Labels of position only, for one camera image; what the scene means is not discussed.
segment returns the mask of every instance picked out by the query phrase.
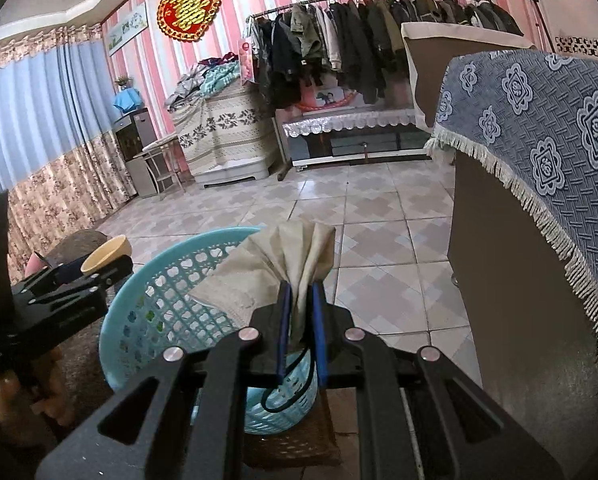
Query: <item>laundry basket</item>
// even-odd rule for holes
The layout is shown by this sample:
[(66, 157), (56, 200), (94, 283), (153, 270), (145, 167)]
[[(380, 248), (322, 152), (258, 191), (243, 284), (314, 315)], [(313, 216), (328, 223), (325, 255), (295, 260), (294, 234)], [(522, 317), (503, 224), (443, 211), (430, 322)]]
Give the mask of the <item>laundry basket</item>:
[[(101, 327), (99, 358), (112, 389), (121, 388), (170, 346), (195, 352), (237, 330), (222, 311), (193, 301), (189, 292), (257, 231), (234, 227), (193, 236), (134, 273), (114, 298)], [(276, 390), (248, 388), (247, 433), (280, 433), (308, 413), (317, 394), (317, 374), (310, 351), (299, 357), (287, 357), (289, 373)]]

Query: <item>curtain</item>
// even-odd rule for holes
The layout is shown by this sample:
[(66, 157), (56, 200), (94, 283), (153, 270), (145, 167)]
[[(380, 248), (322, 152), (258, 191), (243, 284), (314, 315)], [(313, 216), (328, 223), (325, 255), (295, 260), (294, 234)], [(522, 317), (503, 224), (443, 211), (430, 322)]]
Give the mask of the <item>curtain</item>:
[(10, 275), (32, 251), (93, 224), (135, 193), (111, 133), (119, 112), (100, 27), (0, 46), (0, 190), (10, 190)]

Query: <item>picture frame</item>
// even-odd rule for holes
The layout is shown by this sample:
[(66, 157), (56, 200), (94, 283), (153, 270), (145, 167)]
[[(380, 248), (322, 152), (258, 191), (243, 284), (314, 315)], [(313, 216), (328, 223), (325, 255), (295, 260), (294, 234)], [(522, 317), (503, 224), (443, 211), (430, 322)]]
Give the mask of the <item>picture frame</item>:
[(143, 3), (131, 10), (123, 20), (120, 20), (119, 23), (108, 30), (106, 34), (108, 56), (112, 56), (146, 28), (148, 28), (148, 11), (145, 3)]

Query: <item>blue curtain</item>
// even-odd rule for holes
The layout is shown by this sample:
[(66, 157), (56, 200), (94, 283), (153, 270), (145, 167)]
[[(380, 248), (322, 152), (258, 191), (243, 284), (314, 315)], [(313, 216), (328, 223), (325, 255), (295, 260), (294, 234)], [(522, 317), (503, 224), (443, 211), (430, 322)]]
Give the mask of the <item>blue curtain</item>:
[(120, 117), (102, 40), (0, 67), (0, 190), (111, 129)]

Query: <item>tile floor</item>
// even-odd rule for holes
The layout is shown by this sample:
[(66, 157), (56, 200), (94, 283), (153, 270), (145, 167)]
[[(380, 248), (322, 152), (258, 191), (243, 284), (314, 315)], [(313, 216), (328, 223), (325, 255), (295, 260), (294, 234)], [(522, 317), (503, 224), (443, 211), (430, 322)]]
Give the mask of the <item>tile floor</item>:
[[(335, 268), (325, 280), (329, 300), (395, 348), (416, 351), (432, 343), (480, 383), (468, 316), (446, 255), (454, 185), (454, 168), (429, 160), (291, 170), (283, 182), (273, 175), (204, 190), (188, 187), (162, 201), (135, 199), (99, 230), (126, 234), (141, 266), (211, 229), (298, 217), (334, 225)], [(289, 470), (283, 478), (359, 477), (354, 394), (329, 396), (344, 464)]]

